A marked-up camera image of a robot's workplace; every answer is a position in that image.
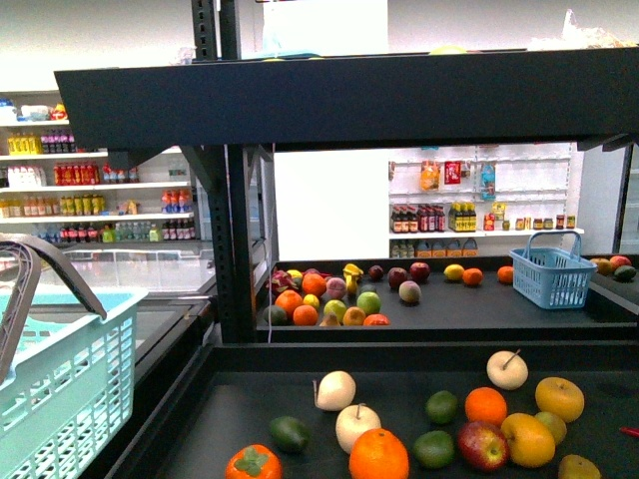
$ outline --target red apple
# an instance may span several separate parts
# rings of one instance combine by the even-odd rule
[[[461,456],[483,472],[496,471],[508,462],[510,450],[501,429],[484,421],[467,422],[457,434]]]
[[[371,266],[368,270],[368,275],[372,281],[379,281],[383,278],[383,268],[378,264]]]
[[[410,277],[415,282],[426,282],[430,276],[430,266],[425,262],[414,262],[410,265]]]
[[[403,267],[392,267],[388,272],[390,289],[399,289],[399,285],[408,280],[408,273]]]

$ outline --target shelf bracket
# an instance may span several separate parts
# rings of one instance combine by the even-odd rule
[[[165,148],[141,148],[133,150],[109,150],[109,165],[116,170],[131,170],[142,165],[147,160],[160,155]]]

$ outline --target lime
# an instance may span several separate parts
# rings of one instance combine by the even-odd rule
[[[426,414],[434,424],[448,424],[457,413],[457,398],[452,392],[435,392],[426,401]]]
[[[426,469],[439,469],[453,461],[455,445],[447,432],[430,431],[417,438],[412,445],[412,453]]]

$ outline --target overhead shelf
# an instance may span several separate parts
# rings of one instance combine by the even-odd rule
[[[227,61],[55,75],[85,148],[577,142],[585,150],[619,148],[639,134],[639,48]]]

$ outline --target basket handle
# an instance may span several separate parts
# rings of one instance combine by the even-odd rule
[[[89,312],[99,314],[106,319],[107,311],[71,262],[46,241],[31,235],[0,234],[0,251],[10,252],[18,259],[15,286],[0,321],[1,384],[9,372],[13,356],[18,348],[22,329],[40,279],[40,257],[44,258],[60,275]]]
[[[581,235],[578,232],[575,232],[573,230],[566,230],[565,232],[537,232],[533,234],[528,239],[528,244],[526,245],[526,249],[523,251],[523,257],[525,259],[530,259],[530,247],[532,245],[532,241],[535,238],[541,237],[542,235],[549,235],[549,236],[575,235],[576,238],[575,238],[575,242],[572,244],[572,250],[570,251],[570,256],[571,257],[581,256]]]

